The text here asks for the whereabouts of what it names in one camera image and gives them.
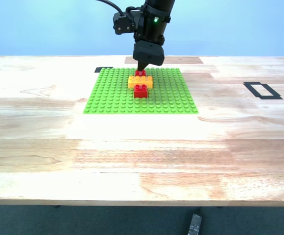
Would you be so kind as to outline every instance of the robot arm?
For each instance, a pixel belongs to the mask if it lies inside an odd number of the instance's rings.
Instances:
[[[119,7],[108,0],[98,0],[114,7],[116,34],[134,33],[133,58],[138,61],[138,70],[142,71],[148,64],[160,66],[165,55],[162,45],[165,42],[164,31],[170,22],[170,13],[175,0],[145,0],[141,7],[127,7],[122,12]]]

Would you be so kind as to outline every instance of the black cable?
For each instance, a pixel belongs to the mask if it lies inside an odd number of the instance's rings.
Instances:
[[[116,4],[112,3],[111,1],[108,1],[108,0],[96,0],[96,1],[101,1],[103,3],[106,3],[107,5],[112,6],[119,12],[121,16],[124,16],[124,13],[122,12],[122,10]]]

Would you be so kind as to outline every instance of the green lego baseplate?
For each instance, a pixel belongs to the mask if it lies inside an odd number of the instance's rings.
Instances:
[[[84,114],[197,114],[198,110],[179,69],[150,68],[153,88],[147,98],[134,98],[128,78],[134,68],[102,69]]]

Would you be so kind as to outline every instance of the black rectangle tape outline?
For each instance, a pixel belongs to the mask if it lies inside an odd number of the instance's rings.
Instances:
[[[260,82],[243,82],[243,84],[255,97],[258,97],[260,99],[282,99],[280,94],[267,84],[262,84]],[[255,90],[254,87],[252,87],[252,85],[262,85],[272,95],[261,95],[257,90]]]

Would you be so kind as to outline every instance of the blue wall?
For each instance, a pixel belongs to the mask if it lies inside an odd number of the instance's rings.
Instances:
[[[114,13],[95,0],[0,0],[0,55],[131,54]],[[171,16],[167,55],[284,55],[284,0],[176,0]]]

